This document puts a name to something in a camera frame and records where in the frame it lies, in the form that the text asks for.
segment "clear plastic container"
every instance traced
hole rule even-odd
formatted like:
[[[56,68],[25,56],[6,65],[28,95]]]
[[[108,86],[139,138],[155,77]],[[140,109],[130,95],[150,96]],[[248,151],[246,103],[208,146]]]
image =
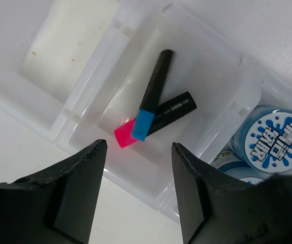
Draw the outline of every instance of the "clear plastic container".
[[[172,142],[210,163],[260,101],[292,109],[287,81],[202,22],[221,28],[203,14],[207,1],[124,1],[117,12],[105,1],[102,14],[114,18],[99,25],[89,20],[87,0],[71,4],[0,1],[0,109],[71,154],[106,139],[104,176],[176,221]],[[66,25],[72,14],[78,23]],[[72,29],[78,37],[67,40]],[[162,101],[189,91],[198,109],[122,149],[113,131],[136,116],[166,48],[176,60]]]

